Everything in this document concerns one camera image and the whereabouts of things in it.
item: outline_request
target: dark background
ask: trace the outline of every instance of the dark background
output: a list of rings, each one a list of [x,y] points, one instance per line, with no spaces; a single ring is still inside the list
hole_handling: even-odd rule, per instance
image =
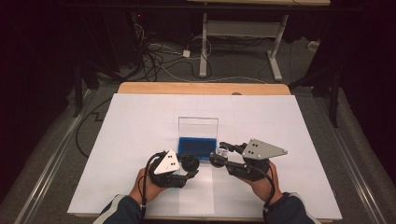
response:
[[[363,2],[332,4],[359,6]],[[325,34],[310,72],[318,71],[329,57],[342,59],[341,87],[375,154],[395,183],[396,26],[392,15],[396,4],[377,0],[368,1],[365,7],[367,14],[358,18],[342,16],[331,24],[309,15],[290,16],[284,37],[286,41],[301,36],[317,40]],[[132,49],[134,42],[125,15],[90,12],[81,17],[77,12],[58,8],[51,0],[1,1],[0,10],[3,200],[40,137],[69,104],[66,94],[74,85],[77,62],[91,61],[117,71],[120,64],[129,63],[135,55],[126,50]],[[201,15],[164,14],[146,14],[144,22],[149,29],[180,44],[188,43],[194,33],[199,34]],[[161,29],[164,24],[169,27]],[[340,55],[340,48],[347,48],[346,53]],[[327,75],[309,84],[324,96],[331,83],[331,75]]]

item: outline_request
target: jacket sleeve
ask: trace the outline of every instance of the jacket sleeve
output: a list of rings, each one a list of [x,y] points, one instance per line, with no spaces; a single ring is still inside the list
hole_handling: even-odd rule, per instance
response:
[[[142,218],[137,202],[125,195],[117,195],[93,224],[137,224]]]
[[[305,210],[303,200],[297,193],[283,193],[283,197],[268,208],[262,215],[268,224],[320,224]]]

